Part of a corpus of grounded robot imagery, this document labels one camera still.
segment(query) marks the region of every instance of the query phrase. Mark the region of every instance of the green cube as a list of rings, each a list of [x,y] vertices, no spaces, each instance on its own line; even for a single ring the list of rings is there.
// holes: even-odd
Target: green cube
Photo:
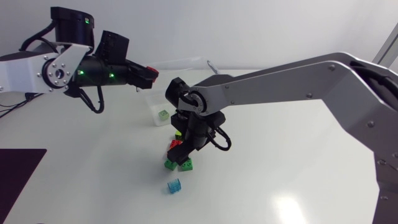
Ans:
[[[159,112],[159,117],[162,121],[165,121],[169,118],[169,113],[166,110],[162,110],[161,112]]]
[[[186,162],[181,165],[182,171],[193,170],[192,160],[189,158]]]
[[[164,162],[164,166],[170,170],[174,170],[177,167],[177,163],[167,159],[166,162]]]
[[[179,140],[179,141],[184,141],[184,139],[182,137],[182,133],[178,130],[175,132],[175,139]]]

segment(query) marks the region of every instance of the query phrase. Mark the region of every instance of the black cable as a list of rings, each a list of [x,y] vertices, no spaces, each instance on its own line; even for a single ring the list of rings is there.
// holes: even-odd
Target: black cable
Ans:
[[[29,103],[30,101],[36,99],[37,97],[39,97],[39,96],[41,96],[41,95],[43,95],[43,93],[40,93],[40,94],[38,94],[38,95],[35,95],[34,97],[32,97],[32,99],[24,100],[24,101],[22,101],[22,102],[16,104],[16,105],[15,105],[13,108],[11,108],[11,109],[6,109],[6,110],[0,111],[0,112],[7,111],[7,112],[5,112],[4,114],[0,115],[0,118],[2,118],[2,117],[4,117],[5,115],[11,113],[11,111],[13,111],[13,110],[16,110],[16,109],[18,109],[18,108],[21,108],[21,107],[25,106],[27,103]]]
[[[24,41],[24,43],[21,45],[21,48],[19,51],[25,51],[28,46],[33,43],[33,41],[37,40],[40,37],[43,37],[45,34],[48,34],[54,27],[58,24],[57,21],[53,20],[50,25],[48,25],[46,28],[44,28],[42,31],[36,33],[32,37],[29,37],[27,40]]]
[[[90,97],[86,94],[86,92],[82,89],[80,89],[80,98],[85,102],[85,104],[96,114],[100,114],[104,111],[105,105],[104,105],[104,96],[102,94],[102,89],[101,86],[97,86],[97,92],[98,92],[98,98],[99,98],[99,108],[98,110],[95,109],[93,102],[91,102]]]
[[[16,106],[16,105],[18,105],[18,103],[14,104],[14,105],[9,105],[9,106],[5,106],[5,105],[0,105],[0,106],[2,106],[2,107],[13,107],[13,106]]]
[[[45,39],[43,37],[39,37],[37,40],[40,40],[40,41],[46,43],[51,48],[52,51],[54,51],[55,53],[58,53],[57,48],[53,44],[51,44],[51,42],[48,41],[47,39]]]
[[[209,139],[209,141],[210,141],[214,146],[216,146],[218,149],[221,149],[222,151],[228,151],[228,150],[231,148],[231,146],[232,146],[231,139],[230,139],[229,136],[224,132],[224,130],[222,130],[220,127],[216,128],[215,131],[216,131],[218,134],[220,134],[221,136],[223,136],[223,137],[225,138],[225,141],[226,141],[226,143],[228,144],[227,147],[220,146],[220,145],[213,139],[213,137],[212,137],[209,133],[206,133],[206,137],[207,137],[207,138]]]
[[[353,66],[353,69],[360,75],[368,77],[386,87],[398,99],[398,85],[388,76],[378,74],[377,72],[360,66]]]

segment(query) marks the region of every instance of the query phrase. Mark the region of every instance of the robotic arm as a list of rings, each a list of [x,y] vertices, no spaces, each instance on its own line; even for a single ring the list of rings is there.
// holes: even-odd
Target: robotic arm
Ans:
[[[341,127],[374,152],[380,187],[374,223],[398,223],[398,76],[378,65],[337,53],[232,77],[214,75],[193,87],[180,78],[166,91],[177,108],[172,125],[184,136],[167,157],[183,164],[189,153],[211,142],[227,151],[220,128],[227,106],[323,100]],[[222,147],[218,133],[226,139]]]
[[[104,31],[94,55],[94,18],[84,12],[51,8],[51,24],[27,39],[20,52],[0,57],[0,93],[64,93],[81,98],[95,113],[104,110],[101,86],[135,85],[152,88],[158,71],[126,60],[129,39]],[[55,28],[56,43],[42,36]],[[35,40],[43,44],[26,51]],[[97,86],[99,109],[81,89]]]

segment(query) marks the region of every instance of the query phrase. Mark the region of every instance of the toy block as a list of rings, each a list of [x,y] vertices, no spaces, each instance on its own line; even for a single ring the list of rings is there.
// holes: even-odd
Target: toy block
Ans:
[[[192,160],[189,158],[187,161],[185,161],[185,162],[181,165],[181,169],[182,169],[182,171],[193,170]]]
[[[170,170],[174,170],[177,167],[177,163],[176,162],[172,162],[169,159],[167,159],[164,162],[164,166]]]
[[[176,140],[180,140],[180,141],[184,140],[182,133],[178,130],[175,132],[175,138],[176,138]]]
[[[182,144],[182,142],[178,140],[172,140],[172,143],[170,144],[170,149],[172,149],[175,146],[178,146],[179,144]]]
[[[174,194],[175,192],[179,192],[181,190],[181,183],[179,179],[170,181],[169,183],[167,183],[167,185],[169,186],[171,194]]]
[[[159,112],[159,117],[162,121],[165,121],[169,118],[169,113],[166,110],[162,110],[161,112]]]

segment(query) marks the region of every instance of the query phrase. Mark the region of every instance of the clear plastic container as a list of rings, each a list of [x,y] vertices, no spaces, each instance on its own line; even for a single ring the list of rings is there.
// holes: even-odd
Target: clear plastic container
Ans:
[[[147,64],[159,71],[152,89],[140,90],[139,94],[145,97],[156,126],[170,124],[170,117],[175,113],[175,107],[165,98],[165,92],[170,82],[177,77],[184,80],[187,85],[193,86],[202,80],[218,74],[218,69],[206,58],[195,57],[169,62]],[[166,110],[169,118],[162,120],[159,112]]]

